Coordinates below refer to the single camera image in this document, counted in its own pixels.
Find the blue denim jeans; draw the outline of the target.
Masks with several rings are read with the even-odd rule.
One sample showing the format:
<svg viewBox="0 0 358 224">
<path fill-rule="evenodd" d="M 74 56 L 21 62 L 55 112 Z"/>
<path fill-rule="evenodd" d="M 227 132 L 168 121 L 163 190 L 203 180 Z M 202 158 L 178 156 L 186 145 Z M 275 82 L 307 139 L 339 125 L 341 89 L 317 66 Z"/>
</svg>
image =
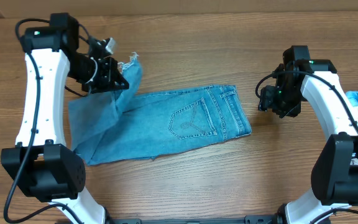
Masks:
<svg viewBox="0 0 358 224">
<path fill-rule="evenodd" d="M 155 159 L 252 132 L 234 85 L 139 95 L 143 70 L 138 55 L 119 66 L 129 89 L 95 93 L 68 104 L 71 148 L 89 166 Z"/>
</svg>

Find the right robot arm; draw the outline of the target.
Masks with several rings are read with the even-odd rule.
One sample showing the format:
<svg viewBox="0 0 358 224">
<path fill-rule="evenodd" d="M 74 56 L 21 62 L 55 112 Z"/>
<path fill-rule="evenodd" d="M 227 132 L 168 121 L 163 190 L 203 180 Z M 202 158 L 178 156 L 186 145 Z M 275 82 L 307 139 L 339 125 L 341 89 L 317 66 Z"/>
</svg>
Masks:
<svg viewBox="0 0 358 224">
<path fill-rule="evenodd" d="M 246 223 L 330 223 L 339 212 L 358 215 L 358 114 L 341 88 L 328 59 L 312 59 L 308 47 L 293 45 L 269 75 L 275 85 L 258 84 L 260 111 L 295 117 L 307 101 L 323 130 L 326 144 L 312 171 L 311 188 L 283 204 L 273 215 L 249 215 Z"/>
</svg>

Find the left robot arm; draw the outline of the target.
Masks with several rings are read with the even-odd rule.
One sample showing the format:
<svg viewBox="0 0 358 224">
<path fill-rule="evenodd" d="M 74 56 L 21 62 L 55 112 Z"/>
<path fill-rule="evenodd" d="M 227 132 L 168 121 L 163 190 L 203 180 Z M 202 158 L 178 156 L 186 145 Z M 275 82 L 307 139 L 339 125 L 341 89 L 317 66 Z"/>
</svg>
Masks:
<svg viewBox="0 0 358 224">
<path fill-rule="evenodd" d="M 37 27 L 17 34 L 25 53 L 27 87 L 16 143 L 1 151 L 1 164 L 13 189 L 57 208 L 71 223 L 112 223 L 106 208 L 85 186 L 85 164 L 67 148 L 63 102 L 67 78 L 89 94 L 126 90 L 129 83 L 112 57 L 114 41 L 82 37 L 83 26 L 66 12 L 38 19 Z M 78 51 L 80 40 L 87 54 Z"/>
</svg>

